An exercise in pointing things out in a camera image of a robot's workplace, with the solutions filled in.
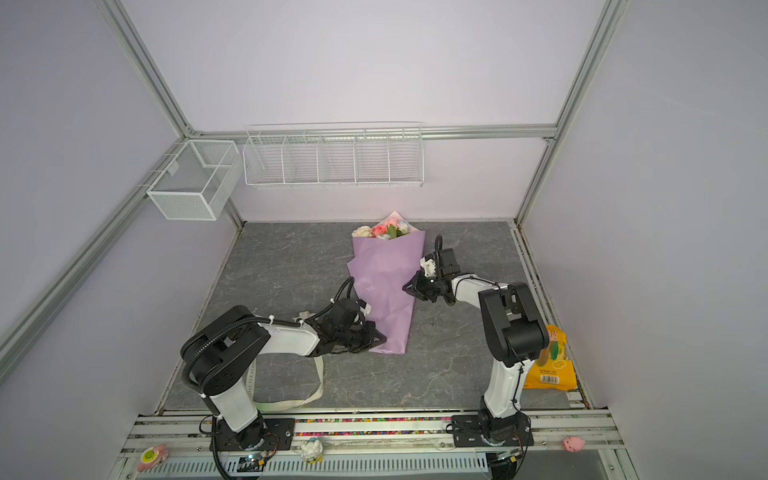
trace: wire mesh basket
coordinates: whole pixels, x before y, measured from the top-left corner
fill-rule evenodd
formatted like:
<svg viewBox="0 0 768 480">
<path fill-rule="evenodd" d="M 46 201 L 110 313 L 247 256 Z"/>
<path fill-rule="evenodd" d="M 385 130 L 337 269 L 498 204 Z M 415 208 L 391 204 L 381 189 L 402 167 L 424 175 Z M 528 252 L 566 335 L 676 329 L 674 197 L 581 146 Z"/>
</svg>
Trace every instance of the wire mesh basket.
<svg viewBox="0 0 768 480">
<path fill-rule="evenodd" d="M 242 175 L 235 142 L 188 140 L 147 194 L 168 220 L 216 220 Z"/>
<path fill-rule="evenodd" d="M 243 146 L 252 187 L 421 185 L 420 127 L 259 131 Z"/>
</svg>

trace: metal grille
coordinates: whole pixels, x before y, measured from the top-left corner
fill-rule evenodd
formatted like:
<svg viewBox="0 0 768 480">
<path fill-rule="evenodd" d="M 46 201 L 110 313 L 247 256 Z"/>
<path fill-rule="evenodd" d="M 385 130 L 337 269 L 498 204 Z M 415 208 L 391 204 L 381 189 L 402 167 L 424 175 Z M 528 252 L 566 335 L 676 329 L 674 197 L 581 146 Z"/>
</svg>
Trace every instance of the metal grille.
<svg viewBox="0 0 768 480">
<path fill-rule="evenodd" d="M 260 473 L 237 472 L 239 457 L 222 463 L 234 477 L 258 476 Z M 475 452 L 441 452 L 424 454 L 325 455 L 322 462 L 305 463 L 297 455 L 278 455 L 266 463 L 265 477 L 326 476 L 360 477 L 361 475 L 417 475 L 423 473 L 487 472 L 485 454 Z M 163 465 L 147 470 L 142 478 L 218 478 L 210 457 L 171 458 Z"/>
<path fill-rule="evenodd" d="M 253 187 L 390 185 L 424 182 L 420 129 L 378 134 L 248 137 L 246 183 Z"/>
<path fill-rule="evenodd" d="M 243 173 L 233 141 L 189 140 L 147 194 L 172 220 L 216 220 Z"/>
</svg>

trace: gray tabletop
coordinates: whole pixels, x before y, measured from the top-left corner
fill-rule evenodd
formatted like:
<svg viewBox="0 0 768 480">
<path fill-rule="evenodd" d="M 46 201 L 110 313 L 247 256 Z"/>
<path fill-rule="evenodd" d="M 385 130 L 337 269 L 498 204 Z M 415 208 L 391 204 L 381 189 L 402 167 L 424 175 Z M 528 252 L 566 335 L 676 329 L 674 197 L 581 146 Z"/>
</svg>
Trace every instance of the gray tabletop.
<svg viewBox="0 0 768 480">
<path fill-rule="evenodd" d="M 504 222 L 415 223 L 426 230 L 425 252 L 435 235 L 453 248 L 463 271 L 491 280 L 525 275 Z M 238 239 L 203 317 L 203 325 L 232 306 L 292 318 L 328 304 L 348 277 L 351 232 L 357 223 L 248 223 Z M 325 392 L 308 406 L 328 408 L 476 409 L 491 375 L 480 312 L 457 303 L 416 302 L 404 355 L 371 352 L 324 356 Z M 200 397 L 173 380 L 165 409 L 205 409 Z M 290 354 L 257 359 L 258 402 L 305 399 L 319 385 L 314 361 Z M 565 392 L 525 390 L 524 409 L 567 409 Z"/>
</svg>

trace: black mounting plate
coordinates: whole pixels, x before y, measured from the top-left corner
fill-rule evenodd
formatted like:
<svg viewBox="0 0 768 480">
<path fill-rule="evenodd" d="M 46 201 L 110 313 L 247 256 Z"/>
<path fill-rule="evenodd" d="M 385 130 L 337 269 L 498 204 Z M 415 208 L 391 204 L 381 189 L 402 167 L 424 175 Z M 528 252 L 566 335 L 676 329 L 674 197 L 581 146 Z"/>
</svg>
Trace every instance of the black mounting plate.
<svg viewBox="0 0 768 480">
<path fill-rule="evenodd" d="M 277 445 L 278 450 L 290 450 L 290 443 L 293 440 L 293 427 L 296 425 L 296 419 L 265 419 L 266 432 L 274 433 L 280 439 Z M 269 450 L 275 448 L 275 438 L 272 435 L 264 437 L 262 443 L 256 450 Z M 216 429 L 216 450 L 219 452 L 242 452 L 243 450 L 237 444 L 234 433 L 224 420 L 219 420 Z"/>
<path fill-rule="evenodd" d="M 451 417 L 451 420 L 453 423 L 458 425 L 459 427 L 464 427 L 463 429 L 459 429 L 456 432 L 453 432 L 453 445 L 456 447 L 490 447 L 494 445 L 489 445 L 486 443 L 482 436 L 479 433 L 472 433 L 472 432 L 480 432 L 480 421 L 478 420 L 477 415 L 454 415 Z M 506 440 L 498 446 L 503 447 L 518 447 L 520 446 L 520 443 L 518 443 L 518 437 L 520 438 L 520 442 L 522 443 L 522 446 L 531 446 L 533 445 L 533 435 L 531 432 L 526 432 L 525 427 L 521 426 L 517 429 L 509 429 L 508 432 L 505 432 Z"/>
</svg>

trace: lavender wall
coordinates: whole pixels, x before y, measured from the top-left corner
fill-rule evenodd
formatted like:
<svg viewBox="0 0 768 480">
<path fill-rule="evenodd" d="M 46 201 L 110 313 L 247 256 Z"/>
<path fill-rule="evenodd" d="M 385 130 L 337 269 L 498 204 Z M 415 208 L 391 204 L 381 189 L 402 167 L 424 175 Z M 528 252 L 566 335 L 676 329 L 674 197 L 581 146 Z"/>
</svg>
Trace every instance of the lavender wall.
<svg viewBox="0 0 768 480">
<path fill-rule="evenodd" d="M 0 386 L 4 478 L 107 478 L 192 333 L 232 224 L 147 203 Z"/>
<path fill-rule="evenodd" d="M 768 4 L 633 2 L 524 229 L 640 478 L 765 478 Z"/>
<path fill-rule="evenodd" d="M 125 0 L 195 128 L 554 123 L 604 0 Z M 425 142 L 420 189 L 252 190 L 245 220 L 513 217 L 537 139 Z"/>
<path fill-rule="evenodd" d="M 554 123 L 604 0 L 126 0 L 195 128 Z"/>
<path fill-rule="evenodd" d="M 0 5 L 0 335 L 175 136 L 89 0 Z M 233 237 L 147 204 L 0 385 L 3 478 L 108 475 Z"/>
<path fill-rule="evenodd" d="M 0 12 L 2 335 L 176 136 L 93 2 Z"/>
</svg>

